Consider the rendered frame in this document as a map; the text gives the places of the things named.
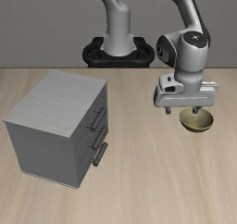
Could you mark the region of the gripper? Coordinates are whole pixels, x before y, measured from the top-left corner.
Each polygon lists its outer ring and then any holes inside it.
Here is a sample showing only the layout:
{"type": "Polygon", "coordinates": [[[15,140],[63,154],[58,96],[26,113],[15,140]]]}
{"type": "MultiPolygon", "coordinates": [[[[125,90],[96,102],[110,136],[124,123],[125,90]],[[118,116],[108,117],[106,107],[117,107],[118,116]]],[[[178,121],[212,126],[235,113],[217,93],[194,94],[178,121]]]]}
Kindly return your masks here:
{"type": "Polygon", "coordinates": [[[193,106],[193,114],[198,113],[198,106],[215,104],[218,84],[214,81],[203,81],[201,88],[192,95],[184,94],[184,85],[175,80],[174,74],[169,73],[159,78],[154,93],[154,105],[165,107],[166,114],[171,114],[172,107],[193,106]]]}

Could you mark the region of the olive porcelain bowl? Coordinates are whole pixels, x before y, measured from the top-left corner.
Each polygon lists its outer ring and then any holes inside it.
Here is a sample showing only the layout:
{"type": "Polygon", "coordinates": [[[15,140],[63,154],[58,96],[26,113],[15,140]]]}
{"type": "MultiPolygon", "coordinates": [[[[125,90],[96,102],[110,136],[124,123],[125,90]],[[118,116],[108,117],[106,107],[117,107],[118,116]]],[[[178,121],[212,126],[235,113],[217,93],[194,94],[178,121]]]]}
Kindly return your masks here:
{"type": "Polygon", "coordinates": [[[179,114],[181,125],[191,132],[204,132],[210,129],[214,122],[212,114],[202,107],[193,114],[193,106],[185,107],[179,114]]]}

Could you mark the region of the grey cabinet with drawers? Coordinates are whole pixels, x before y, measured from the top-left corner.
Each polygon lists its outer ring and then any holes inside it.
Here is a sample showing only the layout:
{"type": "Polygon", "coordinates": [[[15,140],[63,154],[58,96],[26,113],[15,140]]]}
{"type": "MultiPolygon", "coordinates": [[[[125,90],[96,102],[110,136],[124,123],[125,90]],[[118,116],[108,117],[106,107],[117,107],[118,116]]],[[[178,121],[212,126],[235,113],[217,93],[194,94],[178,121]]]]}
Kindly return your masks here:
{"type": "Polygon", "coordinates": [[[4,122],[22,172],[79,188],[107,147],[107,81],[51,71],[4,122]]]}

